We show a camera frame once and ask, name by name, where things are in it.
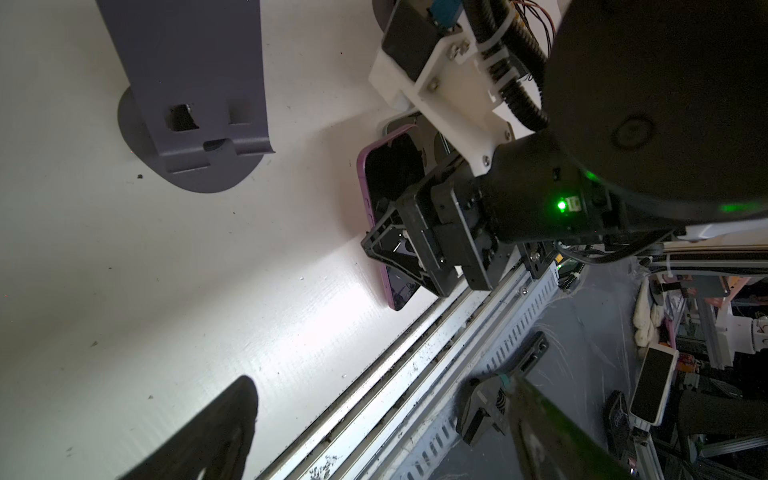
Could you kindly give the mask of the purple phone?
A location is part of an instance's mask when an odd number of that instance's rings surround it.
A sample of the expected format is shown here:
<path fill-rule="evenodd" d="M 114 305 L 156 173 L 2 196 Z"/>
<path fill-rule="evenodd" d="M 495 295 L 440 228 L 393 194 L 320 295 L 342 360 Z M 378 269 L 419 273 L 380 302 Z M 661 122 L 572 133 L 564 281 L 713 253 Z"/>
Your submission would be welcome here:
<path fill-rule="evenodd" d="M 385 215 L 391 202 L 424 176 L 419 133 L 415 124 L 398 127 L 358 155 L 357 175 L 370 228 Z M 379 271 L 388 306 L 400 311 L 419 286 L 389 266 L 380 264 Z"/>

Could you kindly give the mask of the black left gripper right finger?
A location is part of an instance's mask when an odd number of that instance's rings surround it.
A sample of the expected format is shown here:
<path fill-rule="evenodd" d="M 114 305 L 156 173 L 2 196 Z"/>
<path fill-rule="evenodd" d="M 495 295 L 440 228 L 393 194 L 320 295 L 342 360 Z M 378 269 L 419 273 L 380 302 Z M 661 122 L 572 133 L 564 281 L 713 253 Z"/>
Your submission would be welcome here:
<path fill-rule="evenodd" d="M 628 479 L 629 471 L 598 446 L 536 387 L 506 381 L 506 416 L 525 479 Z"/>

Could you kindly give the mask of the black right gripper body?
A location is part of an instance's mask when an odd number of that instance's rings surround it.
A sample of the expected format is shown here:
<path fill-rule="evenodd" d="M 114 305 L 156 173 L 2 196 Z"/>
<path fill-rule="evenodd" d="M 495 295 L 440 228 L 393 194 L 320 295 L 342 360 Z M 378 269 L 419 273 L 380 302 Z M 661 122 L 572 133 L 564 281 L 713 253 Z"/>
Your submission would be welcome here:
<path fill-rule="evenodd" d="M 396 202 L 418 260 L 408 274 L 440 297 L 463 276 L 473 290 L 494 290 L 514 246 L 501 241 L 466 161 L 445 161 Z"/>

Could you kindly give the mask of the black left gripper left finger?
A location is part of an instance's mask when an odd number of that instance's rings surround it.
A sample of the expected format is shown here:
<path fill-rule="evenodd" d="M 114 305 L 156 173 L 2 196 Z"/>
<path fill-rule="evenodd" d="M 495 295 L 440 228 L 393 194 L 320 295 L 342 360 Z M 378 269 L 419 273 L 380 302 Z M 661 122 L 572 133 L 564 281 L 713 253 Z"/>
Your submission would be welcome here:
<path fill-rule="evenodd" d="M 123 477 L 241 479 L 257 415 L 256 385 L 250 377 L 242 375 Z"/>

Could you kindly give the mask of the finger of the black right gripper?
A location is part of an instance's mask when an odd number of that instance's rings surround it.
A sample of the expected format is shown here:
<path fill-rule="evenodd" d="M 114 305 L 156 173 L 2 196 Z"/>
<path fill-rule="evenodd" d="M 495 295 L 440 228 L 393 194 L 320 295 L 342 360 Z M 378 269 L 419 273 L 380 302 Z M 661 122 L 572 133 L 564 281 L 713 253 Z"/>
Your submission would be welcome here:
<path fill-rule="evenodd" d="M 365 254 L 383 265 L 398 270 L 408 279 L 420 281 L 419 259 L 404 221 L 394 203 L 361 242 Z"/>

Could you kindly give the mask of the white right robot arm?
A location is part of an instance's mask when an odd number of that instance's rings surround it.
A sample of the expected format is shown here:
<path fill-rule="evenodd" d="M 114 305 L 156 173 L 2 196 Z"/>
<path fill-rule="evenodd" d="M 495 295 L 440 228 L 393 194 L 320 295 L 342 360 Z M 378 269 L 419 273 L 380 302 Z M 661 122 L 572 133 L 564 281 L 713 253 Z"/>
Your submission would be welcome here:
<path fill-rule="evenodd" d="M 766 217 L 765 2 L 573 1 L 544 46 L 508 1 L 385 8 L 371 83 L 453 151 L 362 248 L 431 293 Z"/>

